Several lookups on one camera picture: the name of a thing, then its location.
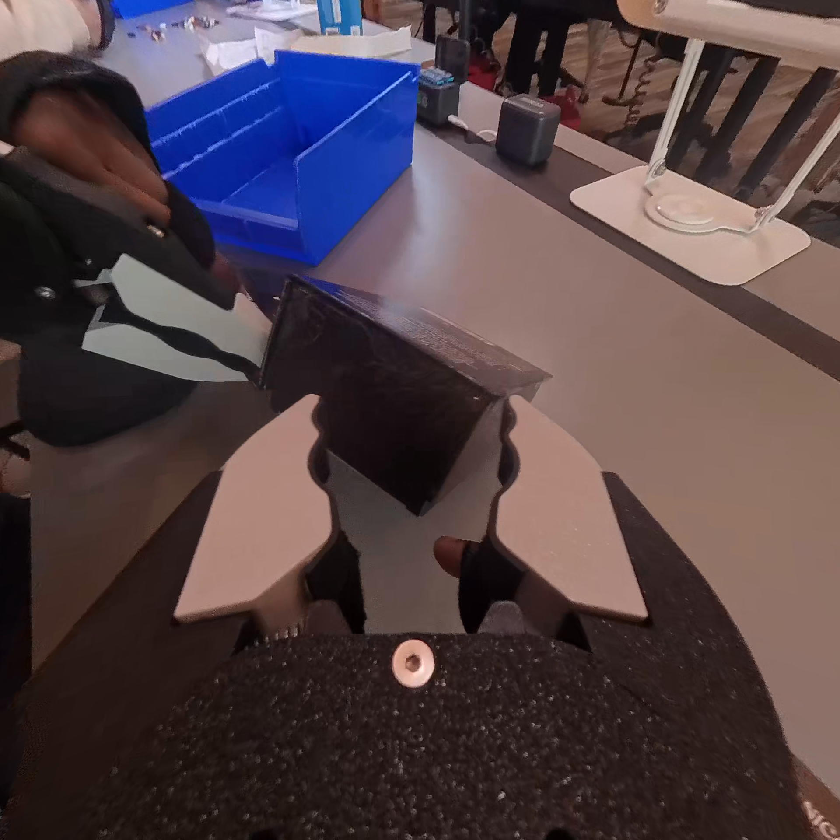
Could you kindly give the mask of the black board on white stand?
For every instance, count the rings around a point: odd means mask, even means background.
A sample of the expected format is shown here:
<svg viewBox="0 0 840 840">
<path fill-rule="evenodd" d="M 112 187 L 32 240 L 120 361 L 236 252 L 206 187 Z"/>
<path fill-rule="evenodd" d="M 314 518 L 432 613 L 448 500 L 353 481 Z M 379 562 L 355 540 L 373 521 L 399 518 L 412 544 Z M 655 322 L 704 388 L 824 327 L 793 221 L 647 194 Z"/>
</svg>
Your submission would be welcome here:
<svg viewBox="0 0 840 840">
<path fill-rule="evenodd" d="M 669 144 L 709 45 L 780 59 L 810 70 L 839 68 L 838 2 L 618 2 L 637 27 L 686 38 L 686 50 L 647 166 L 610 175 L 570 194 L 572 205 L 713 285 L 740 287 L 811 244 L 778 216 L 829 150 L 826 128 L 774 203 L 753 208 L 675 171 Z"/>
</svg>

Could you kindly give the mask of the blue plastic bin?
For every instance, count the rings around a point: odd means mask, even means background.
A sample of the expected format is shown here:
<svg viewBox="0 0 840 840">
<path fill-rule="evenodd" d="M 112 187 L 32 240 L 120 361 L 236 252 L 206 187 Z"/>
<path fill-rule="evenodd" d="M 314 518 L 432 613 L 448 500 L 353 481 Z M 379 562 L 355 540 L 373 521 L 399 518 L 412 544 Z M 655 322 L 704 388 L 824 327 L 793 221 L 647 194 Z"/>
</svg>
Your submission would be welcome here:
<svg viewBox="0 0 840 840">
<path fill-rule="evenodd" d="M 315 266 L 413 161 L 419 65 L 276 52 L 146 112 L 218 243 Z"/>
</svg>

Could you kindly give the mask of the white paper sheet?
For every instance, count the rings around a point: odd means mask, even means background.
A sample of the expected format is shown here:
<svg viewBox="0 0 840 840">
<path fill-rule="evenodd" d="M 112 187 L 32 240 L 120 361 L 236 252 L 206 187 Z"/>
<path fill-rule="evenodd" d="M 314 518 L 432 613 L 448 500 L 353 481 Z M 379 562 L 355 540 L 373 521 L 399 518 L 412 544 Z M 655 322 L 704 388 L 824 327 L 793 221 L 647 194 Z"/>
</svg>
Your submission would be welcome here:
<svg viewBox="0 0 840 840">
<path fill-rule="evenodd" d="M 301 29 L 273 31 L 255 28 L 251 39 L 202 44 L 202 55 L 214 73 L 233 70 L 253 60 L 268 66 L 275 62 L 277 51 L 308 55 L 379 59 L 409 51 L 412 30 L 408 27 L 387 29 L 376 35 L 310 35 Z"/>
</svg>

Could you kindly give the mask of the grey desk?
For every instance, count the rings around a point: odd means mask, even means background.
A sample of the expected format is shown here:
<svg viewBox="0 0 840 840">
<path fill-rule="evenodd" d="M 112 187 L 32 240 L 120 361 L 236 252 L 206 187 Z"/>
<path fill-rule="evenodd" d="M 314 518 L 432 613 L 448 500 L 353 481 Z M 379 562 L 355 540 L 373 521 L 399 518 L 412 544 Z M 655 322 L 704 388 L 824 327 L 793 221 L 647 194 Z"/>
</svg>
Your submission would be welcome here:
<svg viewBox="0 0 840 840">
<path fill-rule="evenodd" d="M 313 272 L 424 307 L 552 375 L 534 401 L 617 473 L 718 593 L 763 672 L 794 754 L 838 795 L 838 251 L 813 244 L 735 289 L 659 267 L 573 214 L 600 168 L 555 149 L 513 171 L 463 136 L 414 135 L 413 166 Z M 33 665 L 246 433 L 253 386 L 192 402 L 95 447 L 33 449 Z M 342 513 L 375 631 L 454 630 L 455 586 L 430 568 L 437 525 L 480 536 L 495 474 L 424 518 L 347 469 Z"/>
</svg>

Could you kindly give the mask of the blue printed carton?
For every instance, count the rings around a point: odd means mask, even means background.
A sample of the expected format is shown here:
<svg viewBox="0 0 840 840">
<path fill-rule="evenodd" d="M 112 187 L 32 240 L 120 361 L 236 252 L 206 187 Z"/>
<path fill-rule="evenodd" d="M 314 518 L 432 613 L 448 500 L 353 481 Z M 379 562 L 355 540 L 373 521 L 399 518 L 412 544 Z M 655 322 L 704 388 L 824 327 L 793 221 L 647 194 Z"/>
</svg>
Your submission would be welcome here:
<svg viewBox="0 0 840 840">
<path fill-rule="evenodd" d="M 316 1 L 321 35 L 361 36 L 363 2 L 360 0 Z"/>
</svg>

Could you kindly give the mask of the person's left hand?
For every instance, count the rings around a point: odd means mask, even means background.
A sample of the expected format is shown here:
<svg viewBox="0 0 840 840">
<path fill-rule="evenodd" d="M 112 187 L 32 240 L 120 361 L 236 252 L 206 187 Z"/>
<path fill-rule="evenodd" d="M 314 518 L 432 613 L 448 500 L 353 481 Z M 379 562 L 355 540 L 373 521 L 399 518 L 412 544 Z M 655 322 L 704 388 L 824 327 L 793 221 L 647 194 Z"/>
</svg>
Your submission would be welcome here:
<svg viewBox="0 0 840 840">
<path fill-rule="evenodd" d="M 120 194 L 210 270 L 217 250 L 196 206 L 163 177 L 140 97 L 121 75 L 44 50 L 1 65 L 1 137 L 60 171 Z"/>
</svg>

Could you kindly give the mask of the dark charger block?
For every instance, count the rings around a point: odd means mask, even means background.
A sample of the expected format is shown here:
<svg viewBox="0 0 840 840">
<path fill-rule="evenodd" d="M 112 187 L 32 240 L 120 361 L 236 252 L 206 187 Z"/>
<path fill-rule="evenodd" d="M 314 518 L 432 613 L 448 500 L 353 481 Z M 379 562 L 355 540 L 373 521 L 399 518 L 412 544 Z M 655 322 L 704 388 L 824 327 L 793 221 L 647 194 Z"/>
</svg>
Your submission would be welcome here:
<svg viewBox="0 0 840 840">
<path fill-rule="evenodd" d="M 458 116 L 460 85 L 446 70 L 422 67 L 417 80 L 416 120 L 428 127 L 442 128 Z"/>
</svg>

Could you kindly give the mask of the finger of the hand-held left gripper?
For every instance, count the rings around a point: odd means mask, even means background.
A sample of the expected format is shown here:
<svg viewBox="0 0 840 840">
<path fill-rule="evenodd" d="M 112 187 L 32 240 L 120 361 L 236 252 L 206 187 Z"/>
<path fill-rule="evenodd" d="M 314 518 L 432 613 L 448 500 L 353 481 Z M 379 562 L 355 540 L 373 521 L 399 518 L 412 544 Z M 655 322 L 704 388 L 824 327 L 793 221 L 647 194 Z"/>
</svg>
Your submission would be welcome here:
<svg viewBox="0 0 840 840">
<path fill-rule="evenodd" d="M 225 308 L 129 255 L 121 255 L 107 275 L 132 315 L 158 327 L 185 331 L 250 363 L 264 361 L 271 324 L 244 291 L 236 292 L 234 303 Z"/>
<path fill-rule="evenodd" d="M 106 323 L 86 331 L 84 351 L 186 382 L 245 382 L 249 373 L 219 360 L 190 355 L 128 324 Z"/>
</svg>

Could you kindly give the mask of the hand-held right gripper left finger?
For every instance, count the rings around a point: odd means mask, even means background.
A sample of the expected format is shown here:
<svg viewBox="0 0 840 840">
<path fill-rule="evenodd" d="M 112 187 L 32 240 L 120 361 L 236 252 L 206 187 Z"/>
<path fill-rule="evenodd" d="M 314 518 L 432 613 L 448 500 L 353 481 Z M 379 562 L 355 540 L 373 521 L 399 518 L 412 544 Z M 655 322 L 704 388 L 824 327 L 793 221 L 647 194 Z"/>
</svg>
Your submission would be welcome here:
<svg viewBox="0 0 840 840">
<path fill-rule="evenodd" d="M 360 555 L 328 486 L 325 429 L 321 398 L 305 395 L 228 458 L 176 621 L 247 614 L 261 631 L 290 631 L 332 602 L 348 630 L 364 630 Z"/>
</svg>

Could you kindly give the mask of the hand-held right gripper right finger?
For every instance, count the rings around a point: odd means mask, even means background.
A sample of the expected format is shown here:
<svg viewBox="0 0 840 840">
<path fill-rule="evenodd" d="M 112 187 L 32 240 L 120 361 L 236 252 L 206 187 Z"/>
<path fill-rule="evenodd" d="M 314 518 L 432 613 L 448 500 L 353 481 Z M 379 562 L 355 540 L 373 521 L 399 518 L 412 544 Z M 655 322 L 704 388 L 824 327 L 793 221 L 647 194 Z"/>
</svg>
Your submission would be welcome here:
<svg viewBox="0 0 840 840">
<path fill-rule="evenodd" d="M 501 602 L 538 634 L 561 634 L 573 616 L 645 625 L 648 607 L 595 458 L 519 396 L 507 400 L 499 439 L 500 487 L 459 573 L 465 630 L 477 632 Z"/>
</svg>

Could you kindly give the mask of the black glossy cardboard box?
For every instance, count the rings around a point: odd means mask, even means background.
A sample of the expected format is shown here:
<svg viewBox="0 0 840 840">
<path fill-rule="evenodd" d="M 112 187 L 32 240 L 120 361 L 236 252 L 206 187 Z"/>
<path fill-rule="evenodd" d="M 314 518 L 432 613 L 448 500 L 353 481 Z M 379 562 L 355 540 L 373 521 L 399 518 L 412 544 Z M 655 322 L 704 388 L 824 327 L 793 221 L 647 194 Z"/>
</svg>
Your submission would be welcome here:
<svg viewBox="0 0 840 840">
<path fill-rule="evenodd" d="M 275 299 L 260 384 L 276 413 L 319 397 L 329 452 L 414 516 L 489 458 L 506 400 L 549 372 L 425 308 L 313 277 Z"/>
</svg>

